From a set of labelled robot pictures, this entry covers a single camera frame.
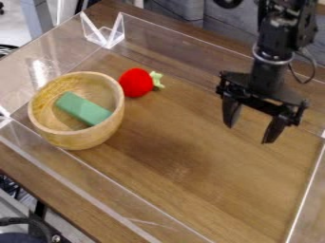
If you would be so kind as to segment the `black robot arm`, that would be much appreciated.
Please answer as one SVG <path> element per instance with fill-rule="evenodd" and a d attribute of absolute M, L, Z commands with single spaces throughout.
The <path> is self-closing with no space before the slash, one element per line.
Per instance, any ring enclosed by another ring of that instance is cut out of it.
<path fill-rule="evenodd" d="M 309 102 L 285 84 L 291 60 L 313 43 L 317 33 L 317 0 L 259 0 L 258 41 L 253 45 L 251 71 L 222 71 L 215 93 L 222 99 L 222 118 L 234 126 L 246 105 L 271 117 L 263 143 L 278 139 L 285 128 L 301 122 Z"/>

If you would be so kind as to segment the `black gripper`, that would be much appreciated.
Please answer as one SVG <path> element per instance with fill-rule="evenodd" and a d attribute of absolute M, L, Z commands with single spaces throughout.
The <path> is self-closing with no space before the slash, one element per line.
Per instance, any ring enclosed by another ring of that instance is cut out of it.
<path fill-rule="evenodd" d="M 222 118 L 233 128 L 246 105 L 273 117 L 262 143 L 273 143 L 291 125 L 298 125 L 307 101 L 285 84 L 285 73 L 293 53 L 283 56 L 267 53 L 253 45 L 254 64 L 249 73 L 221 71 L 215 93 L 222 99 Z"/>

